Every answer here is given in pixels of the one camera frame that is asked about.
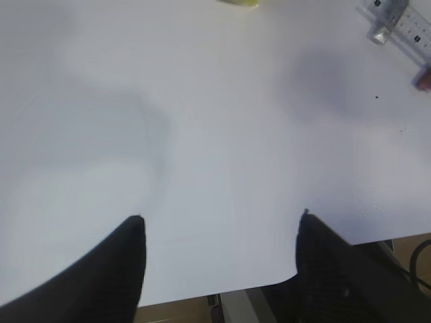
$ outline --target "yellow object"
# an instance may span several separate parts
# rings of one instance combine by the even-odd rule
[[[256,7],[259,4],[259,0],[225,0],[225,2],[245,7]]]

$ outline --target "table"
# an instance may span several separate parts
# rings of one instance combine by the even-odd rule
[[[295,274],[304,208],[431,231],[431,97],[351,0],[0,2],[0,303],[128,215],[141,305]]]

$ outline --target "ruler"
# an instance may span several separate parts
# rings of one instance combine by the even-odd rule
[[[409,0],[366,0],[364,9],[375,21],[372,41],[383,45],[393,38],[419,62],[431,65],[431,24]]]

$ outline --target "cable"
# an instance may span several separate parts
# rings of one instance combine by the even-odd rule
[[[418,289],[419,289],[418,283],[421,283],[423,286],[431,290],[431,286],[429,286],[428,284],[427,286],[424,285],[422,283],[422,280],[418,278],[418,275],[416,272],[416,265],[418,263],[419,255],[428,246],[431,246],[431,239],[426,240],[422,242],[419,246],[417,246],[416,249],[413,251],[413,254],[411,254],[411,258],[410,258],[410,281],[411,281],[411,284]]]

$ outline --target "wooden floor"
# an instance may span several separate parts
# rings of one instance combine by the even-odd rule
[[[206,297],[138,308],[135,323],[211,323]]]

